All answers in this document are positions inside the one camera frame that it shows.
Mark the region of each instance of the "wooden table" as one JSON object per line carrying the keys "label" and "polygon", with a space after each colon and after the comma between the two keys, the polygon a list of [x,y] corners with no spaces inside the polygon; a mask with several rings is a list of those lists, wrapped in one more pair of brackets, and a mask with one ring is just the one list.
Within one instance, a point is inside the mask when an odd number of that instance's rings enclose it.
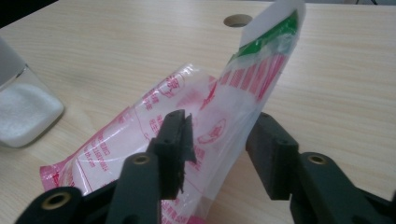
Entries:
{"label": "wooden table", "polygon": [[[22,149],[0,148],[0,222],[43,192],[38,168],[63,160],[183,63],[218,77],[263,2],[63,0],[0,30],[63,101],[59,122]],[[396,189],[396,7],[307,5],[297,45],[264,111],[333,158],[358,187]],[[207,223],[292,223],[244,152]]]}

